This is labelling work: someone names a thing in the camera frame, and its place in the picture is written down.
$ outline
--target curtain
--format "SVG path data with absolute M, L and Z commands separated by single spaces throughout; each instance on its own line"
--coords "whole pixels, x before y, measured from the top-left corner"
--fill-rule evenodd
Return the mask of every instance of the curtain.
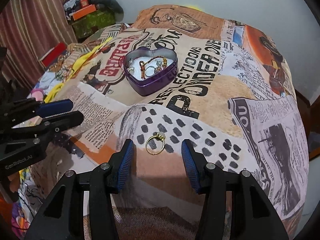
M 63 0 L 10 0 L 0 14 L 0 45 L 7 47 L 3 73 L 31 89 L 44 73 L 39 62 L 58 43 L 76 42 Z

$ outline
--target yellow cloth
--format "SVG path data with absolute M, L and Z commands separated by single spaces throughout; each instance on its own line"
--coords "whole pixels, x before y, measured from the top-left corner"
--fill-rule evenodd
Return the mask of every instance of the yellow cloth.
M 107 38 L 107 40 L 105 42 L 103 42 L 100 45 L 94 47 L 92 51 L 90 51 L 89 53 L 84 54 L 80 58 L 78 58 L 75 61 L 75 63 L 73 64 L 72 69 L 71 69 L 71 73 L 70 73 L 70 75 L 69 75 L 69 77 L 68 77 L 68 79 L 66 81 L 68 81 L 74 75 L 74 73 L 76 73 L 76 71 L 82 67 L 82 65 L 88 60 L 88 58 L 91 55 L 93 55 L 98 49 L 100 49 L 101 47 L 106 45 L 111 39 L 112 39 L 112 37 Z M 59 84 L 55 85 L 52 88 L 52 90 L 48 93 L 48 95 L 45 98 L 44 102 L 45 103 L 51 102 L 54 99 L 54 97 L 56 96 L 56 94 L 61 90 L 61 88 L 63 86 L 64 86 L 64 83 L 59 83 Z

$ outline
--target orange box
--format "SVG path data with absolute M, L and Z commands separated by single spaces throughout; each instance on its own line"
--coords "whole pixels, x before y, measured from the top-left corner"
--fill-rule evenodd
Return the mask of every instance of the orange box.
M 86 15 L 89 14 L 89 13 L 94 12 L 94 11 L 96 11 L 96 6 L 95 6 L 94 4 L 90 4 L 89 6 L 84 7 L 84 8 L 82 8 L 82 9 L 76 11 L 76 12 L 72 15 L 72 17 L 73 17 L 74 20 L 77 20 L 77 19 L 80 19 L 80 18 L 83 17 L 83 16 L 86 16 Z

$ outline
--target bed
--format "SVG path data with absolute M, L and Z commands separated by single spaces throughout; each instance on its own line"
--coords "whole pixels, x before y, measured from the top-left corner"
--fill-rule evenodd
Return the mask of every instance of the bed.
M 74 71 L 76 60 L 99 45 Z M 169 48 L 178 56 L 177 78 L 147 97 L 132 89 L 119 65 L 141 46 Z M 293 238 L 306 197 L 308 146 L 289 66 L 262 31 L 187 7 L 153 6 L 130 27 L 113 25 L 83 44 L 70 44 L 33 90 L 39 91 L 47 100 L 70 98 L 84 122 L 58 134 L 47 158 L 21 172 L 14 226 L 28 228 L 67 170 L 92 170 L 130 138 L 136 145 L 131 174 L 112 196 L 119 238 L 194 239 L 204 196 L 193 191 L 185 173 L 180 152 L 188 138 L 223 170 L 249 170 Z M 165 150 L 150 155 L 145 142 L 158 131 L 166 134 Z M 224 239 L 230 233 L 230 197 Z M 85 195 L 86 239 L 88 212 Z M 23 230 L 15 231 L 23 237 Z

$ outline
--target heart-shaped tin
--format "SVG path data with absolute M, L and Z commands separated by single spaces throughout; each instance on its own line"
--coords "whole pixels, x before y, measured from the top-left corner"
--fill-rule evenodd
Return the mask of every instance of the heart-shaped tin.
M 162 56 L 167 59 L 171 59 L 173 60 L 173 62 L 163 70 L 144 80 L 137 80 L 128 72 L 129 61 L 131 59 L 139 57 L 153 58 L 157 56 Z M 127 77 L 127 80 L 132 86 L 132 88 L 138 94 L 145 97 L 157 92 L 158 90 L 165 87 L 176 78 L 178 74 L 178 57 L 177 54 L 171 49 L 162 48 L 150 50 L 147 47 L 140 47 L 138 49 L 130 51 L 124 56 L 123 67 L 124 74 Z

